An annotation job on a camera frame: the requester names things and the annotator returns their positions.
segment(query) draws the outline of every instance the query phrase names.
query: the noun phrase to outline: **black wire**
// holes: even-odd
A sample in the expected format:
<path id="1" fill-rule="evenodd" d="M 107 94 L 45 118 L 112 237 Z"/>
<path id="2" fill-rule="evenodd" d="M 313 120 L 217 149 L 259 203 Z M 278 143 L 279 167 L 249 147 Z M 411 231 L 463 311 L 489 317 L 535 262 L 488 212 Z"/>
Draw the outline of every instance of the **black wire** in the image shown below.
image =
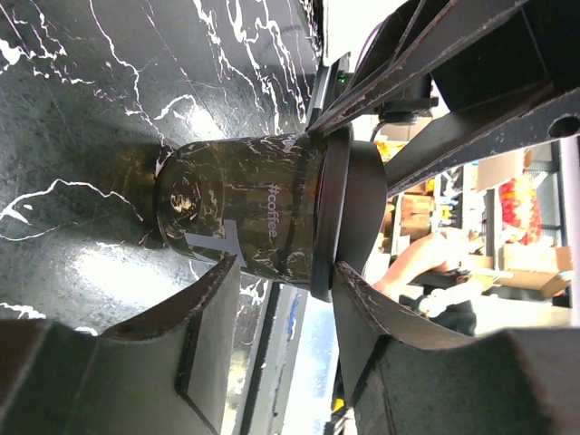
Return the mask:
<path id="1" fill-rule="evenodd" d="M 374 140 L 377 137 L 377 134 L 379 134 L 379 131 L 381 131 L 381 128 L 387 125 L 388 123 L 389 122 L 381 121 L 377 124 L 377 126 L 374 129 L 372 129 L 371 142 L 374 142 Z"/>

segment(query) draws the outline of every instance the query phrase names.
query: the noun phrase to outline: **black marble table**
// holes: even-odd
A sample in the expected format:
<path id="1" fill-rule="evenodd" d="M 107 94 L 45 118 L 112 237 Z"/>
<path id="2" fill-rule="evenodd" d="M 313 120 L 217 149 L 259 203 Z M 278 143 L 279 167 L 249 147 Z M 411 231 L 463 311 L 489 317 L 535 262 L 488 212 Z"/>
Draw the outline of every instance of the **black marble table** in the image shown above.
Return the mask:
<path id="1" fill-rule="evenodd" d="M 309 5 L 0 0 L 0 318 L 97 334 L 207 270 L 163 245 L 156 172 L 195 140 L 304 129 Z M 266 289 L 243 278 L 237 388 Z"/>

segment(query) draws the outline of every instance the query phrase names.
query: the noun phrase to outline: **person's arm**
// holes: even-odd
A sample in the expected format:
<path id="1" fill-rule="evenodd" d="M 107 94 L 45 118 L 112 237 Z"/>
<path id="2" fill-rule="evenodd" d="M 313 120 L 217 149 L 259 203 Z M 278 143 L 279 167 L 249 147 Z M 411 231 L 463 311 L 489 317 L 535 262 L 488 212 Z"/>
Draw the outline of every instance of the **person's arm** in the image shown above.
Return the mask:
<path id="1" fill-rule="evenodd" d="M 402 288 L 416 276 L 432 269 L 440 272 L 457 269 L 467 254 L 465 245 L 462 233 L 456 229 L 429 234 L 405 249 L 373 287 L 399 302 Z"/>

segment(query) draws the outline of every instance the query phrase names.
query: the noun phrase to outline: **person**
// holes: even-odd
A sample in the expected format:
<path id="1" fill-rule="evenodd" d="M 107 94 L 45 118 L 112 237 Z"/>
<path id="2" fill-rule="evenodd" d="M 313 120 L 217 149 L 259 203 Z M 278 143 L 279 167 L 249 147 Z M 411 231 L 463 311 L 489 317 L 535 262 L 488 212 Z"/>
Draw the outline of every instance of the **person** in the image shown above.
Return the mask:
<path id="1" fill-rule="evenodd" d="M 439 230 L 412 243 L 372 287 L 393 301 L 400 302 L 405 299 L 401 298 L 404 287 L 416 276 L 430 270 L 441 273 L 458 270 L 468 254 L 469 242 L 460 229 Z M 425 290 L 427 295 L 434 288 L 426 287 Z M 474 335 L 477 325 L 470 301 L 448 306 L 431 321 L 469 336 Z"/>

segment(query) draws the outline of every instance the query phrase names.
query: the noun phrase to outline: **marble surface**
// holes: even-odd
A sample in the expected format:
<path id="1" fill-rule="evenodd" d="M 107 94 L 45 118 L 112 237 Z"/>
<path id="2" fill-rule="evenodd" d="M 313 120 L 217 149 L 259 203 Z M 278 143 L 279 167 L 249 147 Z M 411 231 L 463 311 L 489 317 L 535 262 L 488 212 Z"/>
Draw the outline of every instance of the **marble surface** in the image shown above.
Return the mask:
<path id="1" fill-rule="evenodd" d="M 304 130 L 308 5 L 0 0 L 0 318 L 97 334 L 207 270 L 163 245 L 155 175 L 195 140 Z M 243 278 L 235 389 L 266 289 Z"/>

